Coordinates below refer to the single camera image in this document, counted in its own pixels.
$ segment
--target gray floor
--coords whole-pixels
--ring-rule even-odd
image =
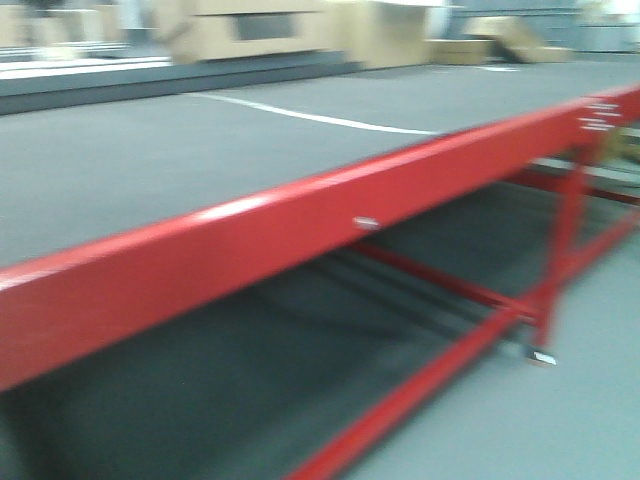
[[[303,113],[450,132],[640,80],[640,61],[411,67],[218,91]],[[0,266],[430,137],[188,95],[0,117]]]
[[[640,478],[638,286],[636,234],[562,302],[556,368],[495,351],[345,480]]]

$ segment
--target red metal leg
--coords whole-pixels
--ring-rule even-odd
[[[580,219],[587,191],[586,167],[595,153],[595,147],[582,148],[576,157],[574,168],[562,179],[559,185],[560,207],[552,233],[549,265],[546,281],[541,292],[540,315],[533,339],[534,349],[543,348],[549,342],[552,316],[563,286],[563,273],[566,270],[575,238],[580,228]]]

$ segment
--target red crossbar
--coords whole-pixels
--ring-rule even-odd
[[[477,285],[473,282],[454,277],[446,272],[442,272],[433,267],[428,267],[427,265],[418,263],[415,260],[375,245],[357,242],[350,245],[349,248],[362,255],[366,255],[375,260],[391,265],[392,267],[413,275],[414,277],[439,285],[462,297],[480,303],[481,305],[486,305],[492,308],[509,307],[519,312],[525,319],[534,319],[538,314],[535,306],[526,305],[515,298],[507,297],[506,295],[494,292],[482,285]]]

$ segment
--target cardboard box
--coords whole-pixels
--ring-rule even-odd
[[[573,50],[562,47],[542,47],[542,61],[548,63],[569,62],[573,58]]]
[[[118,5],[96,5],[102,24],[102,35],[105,42],[121,43],[125,40],[120,26],[120,7]]]
[[[424,6],[377,1],[329,3],[332,46],[367,68],[428,63]]]
[[[71,42],[102,42],[104,40],[102,19],[97,10],[50,10],[59,18]]]
[[[154,33],[176,62],[193,63],[327,49],[326,21],[317,0],[159,0]]]
[[[0,5],[0,48],[27,46],[25,13],[22,5]]]
[[[495,40],[507,58],[522,63],[567,61],[570,50],[547,47],[544,40],[518,17],[478,17],[470,19],[464,33]]]
[[[186,15],[241,15],[282,12],[318,12],[322,0],[174,0]]]
[[[62,20],[56,17],[32,19],[34,40],[38,47],[57,47],[69,41]]]
[[[443,65],[481,65],[487,62],[491,40],[428,40],[433,63]]]

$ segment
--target gray carpet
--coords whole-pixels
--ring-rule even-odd
[[[411,67],[217,94],[448,132],[640,80],[640,62]],[[422,140],[192,96],[0,118],[0,266]]]

